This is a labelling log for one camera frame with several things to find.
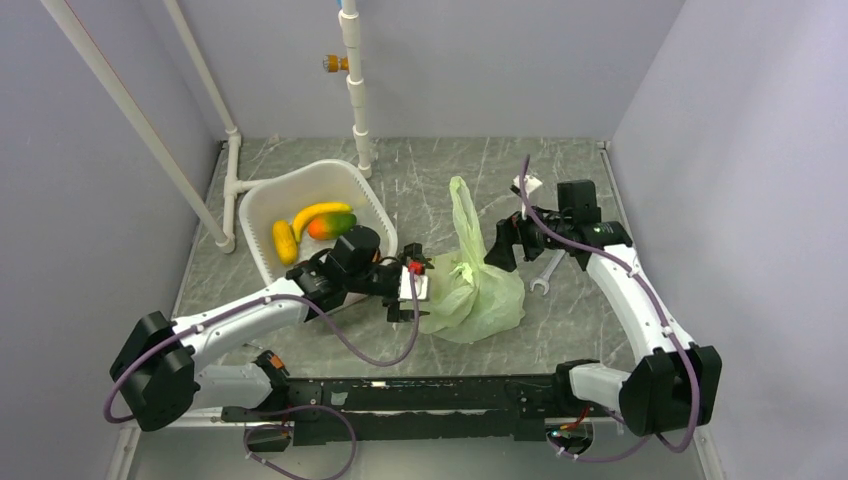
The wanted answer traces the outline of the light green plastic bag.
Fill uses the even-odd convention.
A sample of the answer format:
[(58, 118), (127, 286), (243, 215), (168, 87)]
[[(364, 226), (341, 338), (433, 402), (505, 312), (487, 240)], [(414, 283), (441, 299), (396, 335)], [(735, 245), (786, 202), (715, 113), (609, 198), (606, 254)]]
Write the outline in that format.
[(517, 327), (525, 317), (519, 274), (484, 262), (487, 253), (470, 190), (449, 183), (459, 248), (436, 256), (429, 268), (429, 301), (419, 331), (454, 343), (474, 343)]

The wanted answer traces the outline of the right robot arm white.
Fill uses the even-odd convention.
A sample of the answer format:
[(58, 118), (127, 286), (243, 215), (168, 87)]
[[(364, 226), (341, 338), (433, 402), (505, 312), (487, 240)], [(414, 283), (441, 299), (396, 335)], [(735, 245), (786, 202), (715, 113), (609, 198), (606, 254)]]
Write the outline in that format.
[(626, 334), (636, 365), (631, 372), (576, 360), (558, 365), (551, 388), (557, 411), (574, 415), (592, 405), (619, 415), (636, 436), (664, 439), (680, 431), (678, 449), (688, 445), (712, 416), (722, 359), (712, 346), (700, 346), (674, 320), (639, 270), (629, 234), (618, 221), (605, 221), (590, 180), (561, 182), (557, 206), (531, 206), (517, 178), (513, 192), (523, 208), (496, 224), (488, 265), (516, 270), (515, 246), (532, 261), (546, 250), (574, 258), (607, 298)]

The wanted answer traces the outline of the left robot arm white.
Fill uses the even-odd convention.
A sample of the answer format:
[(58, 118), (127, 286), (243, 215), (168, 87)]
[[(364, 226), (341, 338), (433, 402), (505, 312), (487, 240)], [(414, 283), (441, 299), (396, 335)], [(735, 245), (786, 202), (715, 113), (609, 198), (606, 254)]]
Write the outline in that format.
[(330, 248), (289, 269), (263, 289), (216, 309), (167, 319), (161, 312), (142, 317), (109, 369), (112, 390), (104, 419), (122, 398), (144, 431), (164, 428), (194, 410), (241, 407), (264, 420), (279, 417), (287, 406), (288, 372), (282, 360), (265, 350), (242, 366), (219, 359), (239, 346), (283, 327), (323, 319), (336, 330), (331, 311), (351, 294), (378, 297), (390, 322), (419, 323), (428, 297), (431, 260), (419, 243), (397, 257), (380, 251), (372, 229), (355, 226)]

